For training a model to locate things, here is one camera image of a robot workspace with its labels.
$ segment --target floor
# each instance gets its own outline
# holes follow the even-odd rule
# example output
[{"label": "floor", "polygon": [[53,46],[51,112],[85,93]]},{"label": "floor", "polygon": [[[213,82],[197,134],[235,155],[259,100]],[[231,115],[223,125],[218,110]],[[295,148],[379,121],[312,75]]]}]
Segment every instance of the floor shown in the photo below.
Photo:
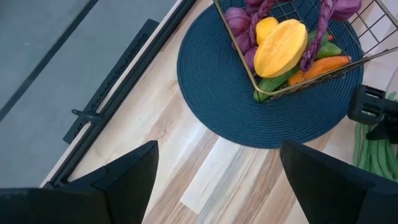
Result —
[{"label": "floor", "polygon": [[[190,24],[210,4],[210,0],[197,1],[70,180],[156,139],[159,167],[145,224],[308,223],[277,150],[240,146],[219,137],[197,120],[183,99],[175,66],[178,50]],[[378,8],[372,6],[370,10],[377,12]],[[373,14],[364,13],[364,18],[370,19]],[[355,29],[360,32],[363,24],[356,24]],[[387,40],[387,47],[398,45],[397,34]],[[372,47],[368,41],[361,39],[363,47]],[[384,50],[383,47],[384,44],[380,45],[371,54]],[[397,56],[396,52],[367,64],[364,83],[397,91]],[[345,117],[331,131],[306,145],[351,163],[354,126],[355,122]]]},{"label": "floor", "polygon": [[[88,0],[0,1],[0,109]],[[0,122],[0,187],[36,187],[62,138],[148,18],[175,0],[99,0]]]}]

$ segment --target round placemat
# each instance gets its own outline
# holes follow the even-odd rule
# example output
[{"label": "round placemat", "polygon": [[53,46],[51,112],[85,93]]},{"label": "round placemat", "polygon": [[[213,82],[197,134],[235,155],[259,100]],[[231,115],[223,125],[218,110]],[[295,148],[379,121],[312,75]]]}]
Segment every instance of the round placemat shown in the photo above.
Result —
[{"label": "round placemat", "polygon": [[[305,22],[309,20],[316,22],[318,15],[310,12]],[[351,26],[331,22],[330,29],[340,34],[340,47],[352,42],[350,35],[357,38]],[[354,60],[361,57],[355,44],[346,53]],[[254,101],[253,86],[216,8],[210,6],[185,35],[177,75],[188,106],[214,133],[245,146],[273,149],[283,140],[307,142],[333,128],[348,111],[351,94],[362,82],[363,67],[260,104]]]}]

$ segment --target wire basket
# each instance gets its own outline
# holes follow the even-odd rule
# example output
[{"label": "wire basket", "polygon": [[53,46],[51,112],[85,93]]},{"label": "wire basket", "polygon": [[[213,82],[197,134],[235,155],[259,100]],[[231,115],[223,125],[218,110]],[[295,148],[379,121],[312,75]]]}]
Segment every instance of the wire basket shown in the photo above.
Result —
[{"label": "wire basket", "polygon": [[[248,65],[246,64],[243,54],[239,50],[238,43],[237,43],[236,39],[234,38],[233,33],[232,33],[231,29],[229,28],[227,21],[225,19],[225,16],[224,16],[224,14],[228,8],[230,8],[230,7],[245,8],[246,3],[244,2],[244,0],[213,0],[213,2],[217,8],[217,11],[218,11],[223,23],[224,23],[224,26],[226,27],[226,30],[228,31],[229,36],[231,37],[231,39],[233,41],[233,45],[235,46],[235,49],[237,49],[239,58],[242,61],[242,64],[250,78],[250,81],[253,84],[254,89],[258,93],[262,93],[262,94],[269,96],[264,101],[275,99],[275,98],[278,98],[278,97],[281,97],[284,95],[288,95],[290,93],[294,93],[296,91],[306,89],[310,86],[314,86],[317,83],[325,82],[332,78],[340,77],[340,76],[346,74],[347,72],[364,65],[366,62],[368,62],[374,58],[377,58],[377,57],[380,57],[385,54],[389,54],[391,52],[398,50],[398,46],[395,46],[391,49],[383,50],[382,52],[377,53],[377,54],[372,54],[372,55],[369,54],[380,43],[385,41],[388,37],[390,37],[393,33],[397,32],[397,30],[398,30],[397,19],[391,14],[391,12],[387,9],[387,7],[383,4],[383,2],[381,0],[372,0],[372,1],[370,1],[369,4],[362,7],[364,9],[361,12],[359,12],[359,13],[357,12],[356,15],[350,19],[351,22],[348,22],[348,21],[346,21],[346,22],[330,21],[329,22],[328,33],[333,36],[332,42],[342,50],[342,55],[350,56],[346,53],[347,49],[349,49],[350,47],[357,47],[360,51],[359,57],[352,58],[351,63],[349,63],[348,65],[345,65],[344,67],[336,69],[332,72],[327,72],[327,73],[321,74],[315,78],[305,80],[302,83],[298,83],[293,86],[287,86],[285,88],[280,88],[273,92],[262,91],[257,84],[258,78],[255,77],[256,74],[253,74],[250,71]],[[381,8],[382,16],[379,19],[377,19],[376,22],[369,25],[363,19],[362,13],[365,12],[367,8],[371,7],[372,4],[377,4]],[[318,24],[318,21],[314,21],[313,19],[311,19],[311,20],[308,19],[308,16],[310,14],[313,14],[314,12],[317,13],[317,18],[319,18],[320,0],[292,0],[289,2],[277,1],[275,6],[271,9],[269,16],[275,17],[279,22],[284,21],[286,19],[296,19],[296,20],[302,22],[303,24],[305,24],[305,26],[307,27],[307,31],[311,32],[317,28],[317,24]],[[380,20],[382,20],[385,17],[387,17],[392,22],[392,24],[395,26],[395,28],[385,38],[379,40],[376,37],[375,33],[372,31],[372,28],[375,24],[377,24]],[[354,33],[351,25],[358,19],[360,19],[363,22],[363,24],[366,27],[366,30],[361,35],[359,35],[357,37],[357,34]],[[339,25],[341,27],[343,27],[343,31],[341,31],[339,33],[335,33],[332,31],[332,29],[330,29],[330,27],[333,24],[336,25],[336,23],[339,23]],[[377,44],[375,46],[371,47],[369,50],[364,51],[362,49],[361,44],[359,43],[358,39],[363,34],[365,34],[367,31],[369,31],[371,33],[371,35],[376,40]],[[350,36],[350,39],[351,39],[350,43],[348,43],[348,44],[346,44],[346,42],[342,43],[342,40],[340,40],[339,37],[342,36],[343,34]]]}]

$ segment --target orange vegetable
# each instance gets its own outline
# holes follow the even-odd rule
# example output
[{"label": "orange vegetable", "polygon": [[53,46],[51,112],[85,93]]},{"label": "orange vegetable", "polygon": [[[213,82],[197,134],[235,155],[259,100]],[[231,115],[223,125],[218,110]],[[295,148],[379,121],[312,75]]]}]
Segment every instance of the orange vegetable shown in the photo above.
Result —
[{"label": "orange vegetable", "polygon": [[292,86],[298,83],[302,83],[305,80],[309,80],[311,78],[315,78],[319,75],[341,68],[344,65],[350,63],[350,61],[351,57],[348,56],[334,56],[322,58],[315,61],[310,70],[306,73],[304,73],[303,71],[298,71],[296,74],[292,75],[288,80],[288,84]]}]

